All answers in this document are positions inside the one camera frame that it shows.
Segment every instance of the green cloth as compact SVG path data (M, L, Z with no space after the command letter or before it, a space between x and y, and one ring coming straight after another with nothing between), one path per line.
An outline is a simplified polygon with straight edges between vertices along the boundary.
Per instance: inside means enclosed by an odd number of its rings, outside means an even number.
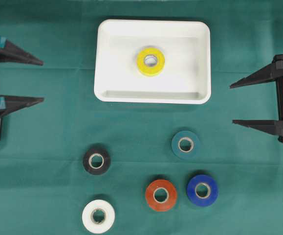
M93 93L97 29L105 19L205 22L211 31L212 96L203 105L111 103ZM0 94L44 97L3 119L0 235L85 235L84 206L109 201L112 235L283 235L283 144L232 119L277 119L275 84L229 85L283 53L279 0L0 0L0 35L44 66L0 64ZM179 130L201 141L193 162L176 157ZM106 146L109 170L85 172L84 153ZM218 199L197 208L186 185L198 170ZM168 212L145 200L147 185L170 180Z

